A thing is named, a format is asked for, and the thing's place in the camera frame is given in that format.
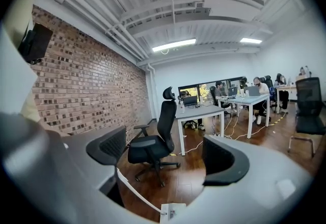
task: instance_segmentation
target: wooden floor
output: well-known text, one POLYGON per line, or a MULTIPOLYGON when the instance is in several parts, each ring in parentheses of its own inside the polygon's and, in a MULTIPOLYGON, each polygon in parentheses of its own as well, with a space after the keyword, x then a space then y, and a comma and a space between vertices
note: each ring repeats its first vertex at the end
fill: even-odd
MULTIPOLYGON (((291 152, 287 153, 289 145, 289 138, 293 135, 295 129, 295 107, 294 104, 289 104, 289 114, 281 119, 274 126, 269 126, 259 131, 257 134, 252 135, 251 139, 247 139, 246 136, 240 137, 238 141, 255 144, 259 146, 268 147, 274 150, 278 150, 286 154, 289 158, 297 162, 303 168, 305 168, 311 175, 315 175, 318 171, 319 164, 322 161, 325 152, 325 140, 320 143, 321 137, 314 136, 316 142, 315 146, 318 147, 317 153, 314 158, 311 158, 310 145, 307 142, 294 140, 291 148, 291 152)), ((232 138, 235 139, 239 135, 246 134, 248 130, 248 111, 242 110, 234 127, 234 134, 232 138)), ((271 123, 275 122, 282 115, 271 112, 271 123)), ((321 118, 326 123, 326 109, 323 109, 321 118)), ((231 123, 226 129, 225 135, 231 134, 233 126, 237 117, 233 117, 231 123)), ((213 134, 219 132, 219 120, 218 118, 205 118, 203 124, 206 127, 206 131, 185 129, 184 134, 187 137, 184 139, 185 150, 188 151, 195 148, 202 140, 203 134, 213 134)), ((258 131, 264 126, 265 120, 262 119, 260 126, 254 123, 252 132, 258 131)), ((148 130, 149 134, 157 134, 156 122, 152 122, 148 130)), ((181 152, 180 141, 178 137, 178 125, 175 121, 172 127, 172 138, 175 144, 174 153, 181 152)), ((129 180, 130 184, 148 201, 150 201, 157 208, 161 207, 164 203, 186 203, 190 204, 202 191, 203 180, 205 177, 205 165, 201 159, 202 146, 198 149, 186 153, 185 156, 169 156, 163 161, 176 161, 181 163, 181 167, 176 169, 174 166, 167 166, 161 170, 160 175, 165 182, 165 187, 161 187, 154 172, 144 174, 140 177, 141 181, 138 183, 135 181, 134 176, 141 171, 145 166, 142 164, 130 164, 127 160, 127 152, 124 153, 119 161, 118 168, 121 173, 129 180)), ((140 215, 144 218, 159 222, 159 213, 151 209, 139 198, 137 198, 124 184, 119 183, 120 193, 125 207, 131 212, 140 215)))

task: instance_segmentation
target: ceiling fixture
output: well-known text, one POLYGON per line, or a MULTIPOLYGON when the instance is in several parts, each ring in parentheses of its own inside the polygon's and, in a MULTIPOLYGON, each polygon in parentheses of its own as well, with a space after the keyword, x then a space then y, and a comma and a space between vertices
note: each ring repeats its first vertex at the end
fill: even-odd
POLYGON ((196 43, 196 39, 188 39, 183 41, 178 41, 174 43, 165 44, 162 46, 154 47, 152 48, 154 52, 169 49, 169 48, 175 48, 180 46, 187 46, 187 45, 194 45, 196 43))
POLYGON ((255 44, 260 44, 260 43, 262 42, 262 40, 243 38, 243 39, 241 39, 240 42, 241 42, 241 43, 245 42, 245 43, 255 43, 255 44))

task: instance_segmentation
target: air conditioner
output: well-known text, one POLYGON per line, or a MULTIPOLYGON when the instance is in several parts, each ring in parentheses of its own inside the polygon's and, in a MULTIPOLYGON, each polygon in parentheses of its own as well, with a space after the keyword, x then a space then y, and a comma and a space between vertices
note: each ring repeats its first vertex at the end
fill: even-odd
POLYGON ((210 8, 210 16, 223 16, 253 20, 264 7, 263 0, 204 0, 204 8, 210 8))

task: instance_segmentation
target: ceiling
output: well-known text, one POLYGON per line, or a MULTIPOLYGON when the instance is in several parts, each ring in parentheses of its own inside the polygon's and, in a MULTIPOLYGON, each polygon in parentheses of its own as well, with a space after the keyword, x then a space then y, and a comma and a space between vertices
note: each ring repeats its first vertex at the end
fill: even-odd
POLYGON ((204 0, 57 0, 99 28, 140 66, 182 55, 259 51, 239 41, 244 37, 271 39, 310 5, 308 0, 263 1, 259 13, 245 21, 209 16, 204 0), (184 47, 190 50, 186 54, 180 49, 167 55, 152 51, 152 47, 191 38, 197 39, 196 46, 184 47))

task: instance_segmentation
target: brick wall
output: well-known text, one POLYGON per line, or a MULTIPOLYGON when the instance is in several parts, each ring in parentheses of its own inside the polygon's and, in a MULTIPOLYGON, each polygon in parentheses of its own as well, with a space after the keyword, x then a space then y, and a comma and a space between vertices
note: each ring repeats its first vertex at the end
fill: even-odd
POLYGON ((33 21, 53 31, 43 62, 31 66, 42 119, 65 133, 82 133, 151 119, 145 72, 103 44, 41 8, 33 21))

